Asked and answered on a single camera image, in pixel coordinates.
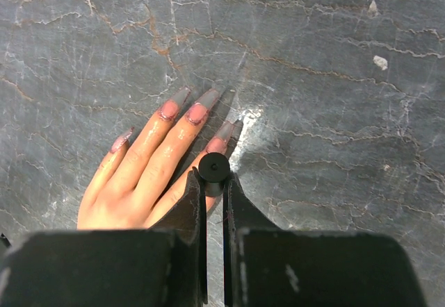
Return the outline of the black nail polish cap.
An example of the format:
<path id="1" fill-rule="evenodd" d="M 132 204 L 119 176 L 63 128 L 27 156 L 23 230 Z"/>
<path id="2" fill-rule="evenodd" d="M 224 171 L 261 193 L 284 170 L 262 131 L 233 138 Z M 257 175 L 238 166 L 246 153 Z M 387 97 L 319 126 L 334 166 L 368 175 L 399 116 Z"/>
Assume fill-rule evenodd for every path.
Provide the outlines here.
<path id="1" fill-rule="evenodd" d="M 230 174 L 229 161 L 221 153 L 208 153 L 199 162 L 198 172 L 204 181 L 206 196 L 219 197 L 223 193 L 225 181 Z"/>

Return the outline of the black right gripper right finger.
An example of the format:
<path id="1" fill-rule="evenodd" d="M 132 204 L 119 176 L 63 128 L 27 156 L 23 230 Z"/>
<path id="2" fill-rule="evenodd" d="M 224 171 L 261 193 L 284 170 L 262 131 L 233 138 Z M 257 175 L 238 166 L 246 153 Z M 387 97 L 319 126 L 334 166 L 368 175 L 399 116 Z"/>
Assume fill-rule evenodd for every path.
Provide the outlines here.
<path id="1" fill-rule="evenodd" d="M 225 181 L 226 306 L 425 306 L 410 259 L 388 235 L 296 231 L 271 222 Z"/>

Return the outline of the person's left hand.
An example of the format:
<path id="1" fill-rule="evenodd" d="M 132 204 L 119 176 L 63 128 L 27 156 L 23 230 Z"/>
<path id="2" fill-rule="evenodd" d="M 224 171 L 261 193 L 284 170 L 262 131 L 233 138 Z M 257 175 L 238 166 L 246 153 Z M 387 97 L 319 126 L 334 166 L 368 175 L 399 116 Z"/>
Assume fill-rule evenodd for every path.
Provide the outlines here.
<path id="1" fill-rule="evenodd" d="M 226 121 L 178 177 L 171 178 L 205 125 L 220 95 L 210 89 L 184 114 L 191 93 L 181 88 L 150 117 L 133 143 L 133 130 L 120 135 L 90 181 L 78 211 L 79 230 L 147 229 L 155 225 L 184 194 L 188 173 L 207 154 L 227 154 L 243 122 Z"/>

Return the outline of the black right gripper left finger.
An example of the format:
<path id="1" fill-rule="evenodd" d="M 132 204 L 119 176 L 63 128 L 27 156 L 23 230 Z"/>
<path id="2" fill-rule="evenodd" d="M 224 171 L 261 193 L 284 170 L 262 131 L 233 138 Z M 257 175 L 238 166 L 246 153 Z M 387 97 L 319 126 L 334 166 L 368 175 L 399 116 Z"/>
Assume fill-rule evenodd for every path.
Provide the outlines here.
<path id="1" fill-rule="evenodd" d="M 149 229 L 40 231 L 1 259 L 2 306 L 202 306 L 207 300 L 204 185 Z"/>

